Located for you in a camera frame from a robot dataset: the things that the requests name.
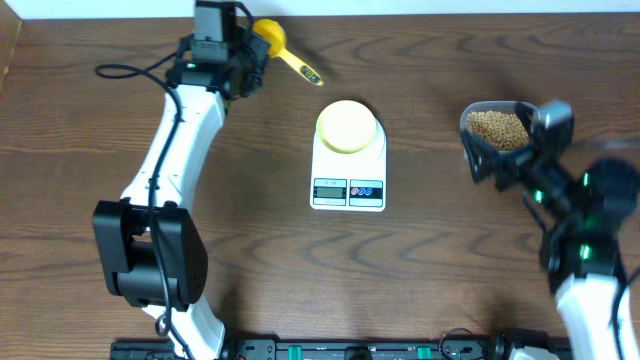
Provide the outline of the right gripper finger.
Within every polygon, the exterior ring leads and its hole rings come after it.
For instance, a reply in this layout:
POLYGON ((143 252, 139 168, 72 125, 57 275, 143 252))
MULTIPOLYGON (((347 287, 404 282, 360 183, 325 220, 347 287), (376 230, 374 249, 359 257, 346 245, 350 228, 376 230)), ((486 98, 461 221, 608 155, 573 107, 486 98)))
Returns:
POLYGON ((537 107, 527 102, 517 102, 514 110, 515 115, 520 120, 528 135, 529 144, 534 148, 539 148, 543 129, 542 125, 539 123, 539 112, 537 107))
POLYGON ((495 171, 500 152, 481 136, 467 129, 460 131, 460 140, 469 163, 472 179, 475 183, 479 183, 495 171))

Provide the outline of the yellow measuring scoop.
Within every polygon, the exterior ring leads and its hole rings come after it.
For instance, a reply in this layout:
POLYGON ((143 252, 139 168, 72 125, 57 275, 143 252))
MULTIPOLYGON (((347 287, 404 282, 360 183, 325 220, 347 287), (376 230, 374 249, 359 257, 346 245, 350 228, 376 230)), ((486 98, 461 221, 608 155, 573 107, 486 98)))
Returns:
POLYGON ((252 29, 269 43, 268 54, 271 58, 283 60, 307 82, 315 86, 324 85, 321 75, 313 67, 288 50, 286 32, 278 22, 260 19, 254 23, 252 29))

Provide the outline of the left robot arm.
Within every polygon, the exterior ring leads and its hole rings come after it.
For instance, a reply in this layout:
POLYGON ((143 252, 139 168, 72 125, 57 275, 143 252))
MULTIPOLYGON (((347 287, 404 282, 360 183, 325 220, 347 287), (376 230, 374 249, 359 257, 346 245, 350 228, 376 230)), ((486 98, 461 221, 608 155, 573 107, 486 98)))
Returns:
POLYGON ((269 43, 255 26, 234 24, 216 37, 194 31, 168 55, 166 77, 151 67, 100 64, 109 80, 145 77, 165 105, 148 153, 117 201, 101 200, 92 226, 107 290, 155 321, 181 359, 219 359, 226 329, 204 295, 208 255, 192 218, 209 148, 233 101, 262 85, 269 43))

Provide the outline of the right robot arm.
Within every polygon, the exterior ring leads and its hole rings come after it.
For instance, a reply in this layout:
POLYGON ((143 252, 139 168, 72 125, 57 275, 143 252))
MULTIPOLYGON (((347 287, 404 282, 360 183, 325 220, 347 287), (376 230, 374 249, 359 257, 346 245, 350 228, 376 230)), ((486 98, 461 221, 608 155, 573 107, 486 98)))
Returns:
POLYGON ((551 101, 482 101, 460 117, 474 182, 499 192, 520 185, 542 229, 539 262, 563 319, 574 359, 636 359, 639 345, 618 232, 639 200, 639 173, 623 159, 594 162, 579 178, 562 166, 573 140, 571 106, 551 101))

